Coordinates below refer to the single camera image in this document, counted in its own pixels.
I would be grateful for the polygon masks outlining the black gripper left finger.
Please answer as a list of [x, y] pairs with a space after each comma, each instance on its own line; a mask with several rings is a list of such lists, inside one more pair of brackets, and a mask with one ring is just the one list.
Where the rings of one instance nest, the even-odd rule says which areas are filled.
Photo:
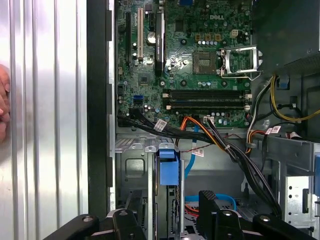
[[132, 191], [124, 208], [110, 211], [100, 220], [91, 214], [81, 214], [48, 235], [46, 240], [145, 240], [142, 227], [143, 196]]

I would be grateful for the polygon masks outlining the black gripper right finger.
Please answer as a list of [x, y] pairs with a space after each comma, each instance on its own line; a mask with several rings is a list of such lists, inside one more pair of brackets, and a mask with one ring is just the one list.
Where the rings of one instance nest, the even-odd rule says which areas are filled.
[[310, 240], [312, 237], [285, 221], [257, 214], [245, 220], [237, 211], [220, 208], [213, 191], [198, 193], [196, 228], [206, 240]]

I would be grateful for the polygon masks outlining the person's hand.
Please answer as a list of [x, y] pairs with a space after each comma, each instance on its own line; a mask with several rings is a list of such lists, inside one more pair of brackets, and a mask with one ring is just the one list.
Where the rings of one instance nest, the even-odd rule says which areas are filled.
[[11, 90], [10, 77], [7, 68], [0, 65], [0, 142], [2, 143], [7, 134], [7, 126], [10, 121], [10, 101]]

